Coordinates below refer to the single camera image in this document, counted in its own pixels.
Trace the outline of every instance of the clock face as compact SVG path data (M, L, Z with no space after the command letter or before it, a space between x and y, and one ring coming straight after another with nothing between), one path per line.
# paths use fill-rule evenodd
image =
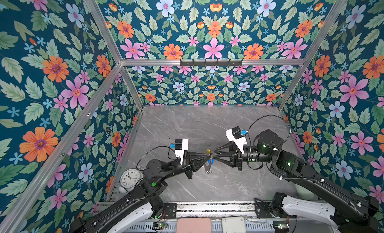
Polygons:
M141 179L141 174L137 169L129 169L122 175L120 183L123 187L131 188Z

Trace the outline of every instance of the marble surface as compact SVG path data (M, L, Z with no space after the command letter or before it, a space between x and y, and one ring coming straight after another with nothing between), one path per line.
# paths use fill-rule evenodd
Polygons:
M271 106L230 106L230 107L148 107L143 110L143 117L137 131L136 139L126 167L134 168L137 161L148 150L158 145L169 145L176 138L188 138L189 150L204 153L228 142L226 130L239 126L248 129L257 118L264 115L279 115L277 107ZM285 139L289 133L288 126L276 117L265 117L255 123L249 134L251 139L261 131L271 129ZM283 149L301 156L291 136ZM169 161L168 150L159 148L149 153L141 162L145 167L151 159ZM251 163L256 168L260 163ZM264 166L252 170L243 164L243 171L215 161L212 173L204 173L204 167L188 180L184 175L167 179L169 185L162 193L163 201L231 201L271 200L275 192L282 192L297 197L295 186L291 182L279 180Z

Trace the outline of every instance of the orange flower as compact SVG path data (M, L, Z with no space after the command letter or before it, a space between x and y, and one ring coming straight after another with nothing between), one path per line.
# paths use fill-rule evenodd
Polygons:
M366 62L364 65L364 70L362 74L367 75L367 78L377 79L380 77L380 73L384 73L384 56L379 55L379 57L371 57L369 62Z
M316 4L316 6L314 7L314 10L315 11L319 11L322 7L323 7L324 3L318 3Z
M316 61L316 65L314 66L314 74L316 76L321 78L328 73L328 67L331 67L331 61L329 61L330 59L331 58L328 55L323 55Z
M53 137L55 132L51 129L45 131L44 127L36 127L35 133L28 131L23 135L23 142L20 144L20 153L27 153L24 158L32 162L37 157L37 162L45 161L47 154L51 155L57 145L57 137Z
M209 8L211 9L212 12L220 12L223 9L223 5L221 3L218 4L211 4L209 5Z
M127 24L126 21L118 22L118 30L120 30L119 33L126 38L132 38L135 34L135 31L133 31L131 24Z
M167 60L180 60L183 55L183 51L180 50L179 45L174 45L173 43L169 44L169 46L165 46L164 48L164 56L167 57Z
M132 122L133 125L135 125L136 120L137 120L137 115L133 116L133 122Z
M230 28L233 28L233 23L232 22L227 22L227 24L225 25L228 29Z
M116 131L115 134L113 134L112 136L112 145L114 147L117 147L120 144L120 140L121 140L121 134L120 132Z
M83 218L83 216L84 216L84 211L80 212L80 213L77 215L76 219L77 219L77 218Z
M117 7L115 4L110 3L110 4L108 4L108 5L109 5L109 8L110 8L112 11L116 12L116 11L118 10L118 7Z
M33 38L29 38L29 41L31 42L31 44L37 46L36 41Z
M274 93L269 94L266 96L266 101L274 101L276 97L277 97L277 94L274 94Z
M197 27L198 27L199 29L204 28L204 23L203 23L203 22L199 22L199 23L197 24Z
M310 30L312 29L312 21L305 20L303 23L299 24L297 26L297 29L295 30L296 37L303 38L305 35L310 33Z
M145 96L145 98L146 98L146 100L148 100L149 102L154 102L154 101L156 101L156 97L155 97L154 95L152 95L152 94L147 94L147 95Z
M66 79L70 72L68 71L68 65L66 62L63 62L63 59L59 56L50 56L48 60L44 60L43 72L48 75L48 78L51 81L60 83L62 80Z
M111 184L113 182L113 176L111 176L107 182L107 188L105 188L105 193L108 194L109 188L111 187Z
M382 152L384 152L384 135L382 134L377 135L377 142L381 143L381 145L379 145L379 148Z
M246 60L255 60L259 59L260 56L263 55L264 51L262 51L264 48L263 46L259 46L258 43L255 43L247 47L247 50L244 51L245 59Z
M213 21L208 27L209 35L212 38L216 38L220 34L221 26L218 24L218 21Z
M313 139L313 136L312 136L311 132L305 131L303 134L303 140L304 140L305 144L312 143L312 139Z
M104 55L97 56L96 66L99 67L99 73L103 75L103 77L107 77L109 72L111 71L111 66L109 65L109 59Z
M207 96L207 100L209 100L209 101L214 101L215 100L215 95L214 94L209 94L208 96Z

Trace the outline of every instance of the alarm clock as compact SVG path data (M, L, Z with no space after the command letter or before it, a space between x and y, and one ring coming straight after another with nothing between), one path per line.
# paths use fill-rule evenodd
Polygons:
M129 169L124 172L120 178L119 191L123 194L134 188L138 181L144 178L143 173L137 169Z

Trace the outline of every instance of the robotic arm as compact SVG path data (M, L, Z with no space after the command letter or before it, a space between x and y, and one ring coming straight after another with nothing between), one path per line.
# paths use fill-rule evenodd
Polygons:
M138 221L159 216L164 206L159 196L168 186L165 180L182 173L192 179L193 172L212 158L238 170L242 170L243 161L272 163L268 168L272 174L301 185L328 202L320 204L276 193L269 205L276 217L304 216L338 227L341 233L377 232L378 222L373 217L379 207L377 199L358 196L318 174L301 158L281 150L283 139L269 129L255 138L258 138L257 146L247 146L245 134L238 127L228 130L230 142L215 149L215 155L190 152L188 141L177 139L178 159L170 162L152 159L143 170L144 178L131 192L87 220L76 219L71 223L70 233L122 233Z

